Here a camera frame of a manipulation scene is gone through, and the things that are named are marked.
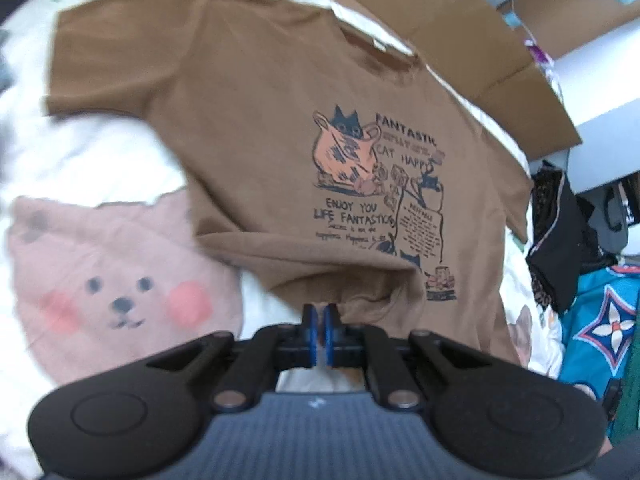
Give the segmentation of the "brown cardboard sheet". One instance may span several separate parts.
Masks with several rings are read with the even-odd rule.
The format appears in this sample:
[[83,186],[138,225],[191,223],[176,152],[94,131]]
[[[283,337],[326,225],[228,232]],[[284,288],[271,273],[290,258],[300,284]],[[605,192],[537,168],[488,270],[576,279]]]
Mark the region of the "brown cardboard sheet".
[[532,56],[486,0],[337,0],[376,18],[530,159],[582,142]]

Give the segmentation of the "black knit garment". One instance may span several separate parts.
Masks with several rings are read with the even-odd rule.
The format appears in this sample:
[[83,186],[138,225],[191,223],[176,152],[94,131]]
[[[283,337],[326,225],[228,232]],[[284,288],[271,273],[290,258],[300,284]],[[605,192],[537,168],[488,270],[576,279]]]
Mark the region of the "black knit garment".
[[594,207],[573,193],[564,170],[543,162],[533,181],[534,235],[526,261],[536,303],[562,315],[574,304],[579,278],[617,258],[601,247],[588,224]]

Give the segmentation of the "white purple plastic bags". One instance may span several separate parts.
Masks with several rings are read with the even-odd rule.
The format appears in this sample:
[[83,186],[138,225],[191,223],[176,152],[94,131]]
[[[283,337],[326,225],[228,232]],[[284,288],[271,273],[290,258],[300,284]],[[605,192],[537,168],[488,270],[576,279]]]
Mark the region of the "white purple plastic bags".
[[538,70],[544,75],[549,86],[558,97],[561,103],[564,103],[563,91],[560,83],[560,77],[555,70],[553,58],[538,44],[536,38],[526,24],[518,17],[514,10],[506,11],[502,17],[510,29],[514,32],[524,32],[525,39],[523,44],[528,53],[533,58]]

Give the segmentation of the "cream bear print duvet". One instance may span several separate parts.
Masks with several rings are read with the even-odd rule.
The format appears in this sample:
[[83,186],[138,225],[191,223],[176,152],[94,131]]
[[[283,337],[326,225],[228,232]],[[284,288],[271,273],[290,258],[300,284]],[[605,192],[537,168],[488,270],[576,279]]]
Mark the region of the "cream bear print duvet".
[[[1,97],[1,459],[26,479],[42,473],[29,414],[56,387],[216,330],[243,338],[294,323],[304,305],[206,252],[188,178],[144,120],[48,111],[58,16],[90,1],[30,0],[2,24],[14,81]],[[376,18],[337,0],[291,1],[332,11],[378,50],[420,58],[529,177],[530,158],[510,133]],[[512,235],[528,239],[528,206],[526,235],[504,238],[499,294],[513,363],[544,372],[541,345],[515,339],[538,313],[524,252],[506,246]]]

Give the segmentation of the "teal printed garment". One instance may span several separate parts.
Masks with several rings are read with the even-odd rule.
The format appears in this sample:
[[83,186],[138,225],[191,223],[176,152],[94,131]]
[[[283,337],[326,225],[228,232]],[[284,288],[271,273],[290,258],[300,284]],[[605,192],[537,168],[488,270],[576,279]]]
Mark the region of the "teal printed garment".
[[562,316],[559,381],[600,402],[608,438],[639,431],[639,268],[620,264],[581,276]]

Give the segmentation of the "brown printed t-shirt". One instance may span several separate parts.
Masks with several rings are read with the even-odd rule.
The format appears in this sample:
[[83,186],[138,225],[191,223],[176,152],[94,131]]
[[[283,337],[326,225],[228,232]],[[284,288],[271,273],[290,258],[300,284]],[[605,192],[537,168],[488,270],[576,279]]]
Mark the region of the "brown printed t-shirt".
[[291,0],[93,0],[58,16],[47,108],[144,120],[198,242],[289,304],[518,360],[499,288],[532,184],[420,58]]

